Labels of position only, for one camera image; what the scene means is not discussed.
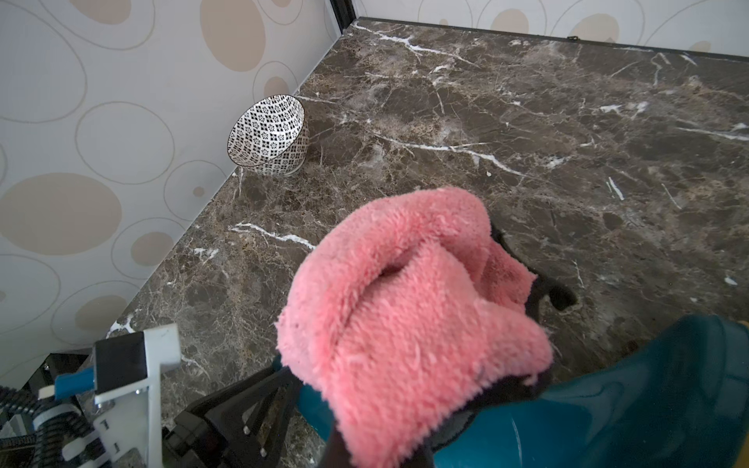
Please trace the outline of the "teal rubber boot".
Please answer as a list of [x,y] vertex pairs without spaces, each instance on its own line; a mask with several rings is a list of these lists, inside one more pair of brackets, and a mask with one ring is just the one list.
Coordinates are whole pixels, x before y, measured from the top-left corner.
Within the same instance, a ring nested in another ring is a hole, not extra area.
[[[551,386],[542,375],[530,385],[518,378],[499,380],[396,467],[741,467],[747,462],[747,325],[688,316],[606,370]],[[322,463],[357,467],[332,415]]]

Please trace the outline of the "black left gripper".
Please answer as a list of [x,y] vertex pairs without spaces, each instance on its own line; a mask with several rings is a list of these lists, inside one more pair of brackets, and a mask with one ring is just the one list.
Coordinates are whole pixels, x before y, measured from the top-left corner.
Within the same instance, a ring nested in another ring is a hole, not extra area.
[[302,382],[273,367],[190,404],[162,431],[166,467],[276,467]]

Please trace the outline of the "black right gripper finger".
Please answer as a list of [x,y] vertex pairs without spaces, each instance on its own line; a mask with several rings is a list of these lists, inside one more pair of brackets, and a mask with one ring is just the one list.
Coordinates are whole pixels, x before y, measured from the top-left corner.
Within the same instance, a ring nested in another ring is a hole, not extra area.
[[525,263],[513,253],[507,244],[504,233],[497,228],[494,224],[491,225],[492,233],[491,236],[495,243],[501,245],[501,247],[513,258],[515,261],[520,262],[530,273],[536,275],[536,279],[532,282],[530,294],[525,304],[526,315],[534,319],[534,321],[540,321],[540,302],[544,298],[549,298],[551,305],[557,311],[564,311],[579,303],[577,295],[566,285],[554,279],[540,271],[532,268],[528,263]]

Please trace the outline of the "pink microfiber cloth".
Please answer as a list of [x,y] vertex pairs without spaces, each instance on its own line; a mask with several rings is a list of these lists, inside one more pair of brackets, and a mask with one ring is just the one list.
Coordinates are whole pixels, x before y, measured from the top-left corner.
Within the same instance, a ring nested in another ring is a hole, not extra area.
[[534,278],[466,190],[374,200],[298,269],[277,348],[328,403],[353,465],[396,467],[499,380],[550,368],[526,312]]

